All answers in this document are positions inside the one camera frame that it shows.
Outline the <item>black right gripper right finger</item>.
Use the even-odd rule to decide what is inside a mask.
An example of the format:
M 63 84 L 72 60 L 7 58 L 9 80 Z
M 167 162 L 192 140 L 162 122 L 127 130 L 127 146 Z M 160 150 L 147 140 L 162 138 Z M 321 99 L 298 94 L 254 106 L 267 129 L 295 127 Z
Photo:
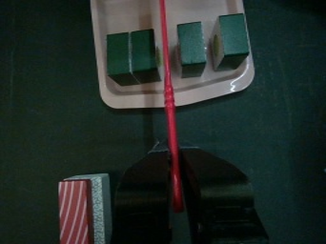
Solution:
M 200 149 L 180 151 L 192 244 L 268 244 L 247 175 Z

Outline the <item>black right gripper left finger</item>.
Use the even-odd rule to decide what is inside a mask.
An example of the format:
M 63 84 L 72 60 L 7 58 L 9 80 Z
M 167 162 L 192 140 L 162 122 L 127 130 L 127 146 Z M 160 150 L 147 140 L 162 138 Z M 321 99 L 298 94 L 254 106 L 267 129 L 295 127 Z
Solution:
M 124 172 L 115 193 L 112 244 L 170 244 L 170 163 L 150 152 Z

